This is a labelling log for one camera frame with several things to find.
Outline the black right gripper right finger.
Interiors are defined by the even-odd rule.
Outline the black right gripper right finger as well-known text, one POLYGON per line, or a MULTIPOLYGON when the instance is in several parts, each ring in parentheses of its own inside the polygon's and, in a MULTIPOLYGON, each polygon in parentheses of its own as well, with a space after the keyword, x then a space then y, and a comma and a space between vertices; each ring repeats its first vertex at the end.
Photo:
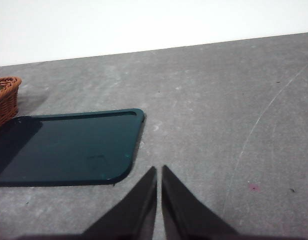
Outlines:
POLYGON ((294 236, 240 234, 202 204, 168 166, 162 167, 161 204, 169 240, 300 240, 294 236))

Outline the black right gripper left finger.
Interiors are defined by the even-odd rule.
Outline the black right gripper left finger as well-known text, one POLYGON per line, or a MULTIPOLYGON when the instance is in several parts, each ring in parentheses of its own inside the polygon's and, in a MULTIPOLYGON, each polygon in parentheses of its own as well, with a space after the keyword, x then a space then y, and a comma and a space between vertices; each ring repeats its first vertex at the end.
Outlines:
POLYGON ((20 240, 136 240, 156 207, 157 170, 151 167, 130 192, 80 234, 24 235, 20 240))

